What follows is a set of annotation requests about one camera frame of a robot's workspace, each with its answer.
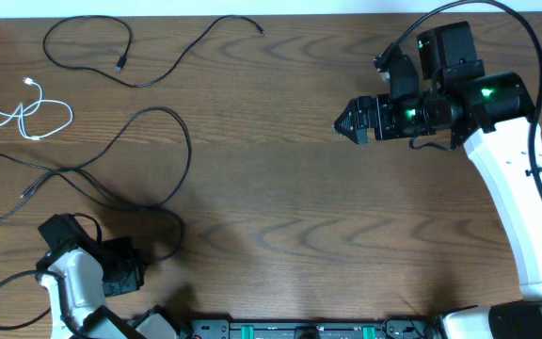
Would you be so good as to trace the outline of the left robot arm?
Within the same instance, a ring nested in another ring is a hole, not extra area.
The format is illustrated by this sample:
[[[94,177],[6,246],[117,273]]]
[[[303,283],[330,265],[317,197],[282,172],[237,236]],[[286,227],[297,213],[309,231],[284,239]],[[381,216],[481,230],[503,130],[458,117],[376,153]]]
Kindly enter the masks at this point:
[[[186,330],[156,305],[134,320],[116,315],[106,299],[135,292],[145,268],[132,240],[91,237],[78,215],[59,214],[38,228],[49,250],[36,263],[50,298],[53,338],[184,338]]]

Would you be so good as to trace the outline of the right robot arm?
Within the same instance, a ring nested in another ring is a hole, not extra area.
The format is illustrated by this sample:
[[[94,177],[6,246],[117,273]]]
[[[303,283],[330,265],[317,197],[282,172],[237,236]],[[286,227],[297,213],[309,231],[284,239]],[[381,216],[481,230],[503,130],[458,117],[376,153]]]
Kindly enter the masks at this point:
[[[542,139],[521,77],[486,74],[470,25],[422,32],[421,62],[390,46],[376,67],[391,90],[349,101],[336,133],[357,144],[431,137],[447,130],[481,174],[518,272],[521,300],[439,315],[417,338],[542,338]]]

